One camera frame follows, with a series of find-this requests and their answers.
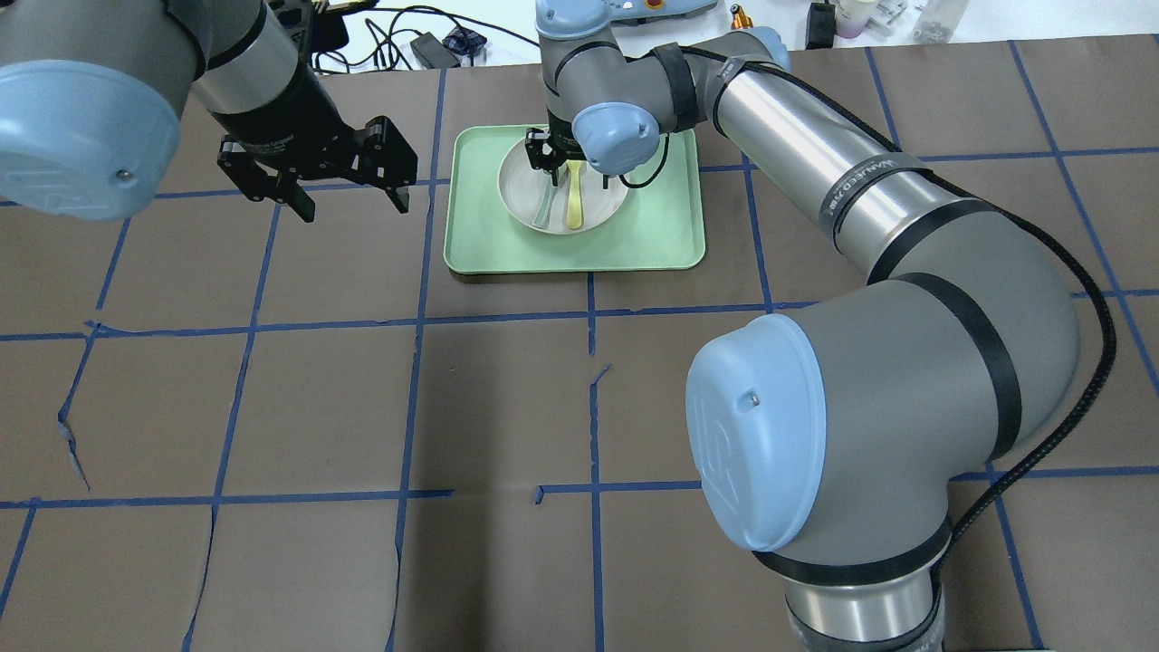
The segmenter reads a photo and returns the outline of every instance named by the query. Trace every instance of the plastic packaging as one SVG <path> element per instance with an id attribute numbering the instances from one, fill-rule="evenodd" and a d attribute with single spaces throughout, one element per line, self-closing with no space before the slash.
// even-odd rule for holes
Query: plastic packaging
<path id="1" fill-rule="evenodd" d="M 877 0 L 837 0 L 837 36 L 857 38 L 865 30 L 866 23 Z"/>
<path id="2" fill-rule="evenodd" d="M 949 43 L 970 0 L 927 0 L 913 28 L 914 43 Z"/>

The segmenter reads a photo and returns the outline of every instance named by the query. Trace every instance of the black device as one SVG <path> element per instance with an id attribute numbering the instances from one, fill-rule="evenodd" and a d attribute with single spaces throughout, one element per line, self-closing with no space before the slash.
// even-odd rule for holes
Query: black device
<path id="1" fill-rule="evenodd" d="M 431 32 L 423 34 L 410 42 L 410 51 L 418 57 L 423 67 L 428 68 L 457 68 L 462 65 L 459 57 L 446 49 Z"/>
<path id="2" fill-rule="evenodd" d="M 806 23 L 804 49 L 819 50 L 833 46 L 833 35 L 837 34 L 837 7 L 829 2 L 809 5 L 809 20 Z"/>

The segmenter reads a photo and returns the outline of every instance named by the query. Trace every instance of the gold connector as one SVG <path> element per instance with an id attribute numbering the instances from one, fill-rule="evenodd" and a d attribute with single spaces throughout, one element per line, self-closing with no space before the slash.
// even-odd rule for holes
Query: gold connector
<path id="1" fill-rule="evenodd" d="M 749 29 L 752 27 L 752 19 L 744 13 L 744 7 L 732 5 L 730 10 L 732 12 L 732 29 Z"/>

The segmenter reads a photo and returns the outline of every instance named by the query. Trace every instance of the white cup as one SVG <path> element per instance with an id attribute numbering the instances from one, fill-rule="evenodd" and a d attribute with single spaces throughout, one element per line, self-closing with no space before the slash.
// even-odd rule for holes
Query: white cup
<path id="1" fill-rule="evenodd" d="M 837 0 L 837 36 L 857 38 L 876 6 L 877 0 Z"/>

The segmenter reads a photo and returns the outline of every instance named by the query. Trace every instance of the blue device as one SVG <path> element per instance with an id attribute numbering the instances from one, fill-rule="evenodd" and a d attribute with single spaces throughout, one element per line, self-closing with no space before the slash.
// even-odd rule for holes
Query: blue device
<path id="1" fill-rule="evenodd" d="M 712 9 L 716 0 L 604 0 L 617 22 L 693 16 Z"/>

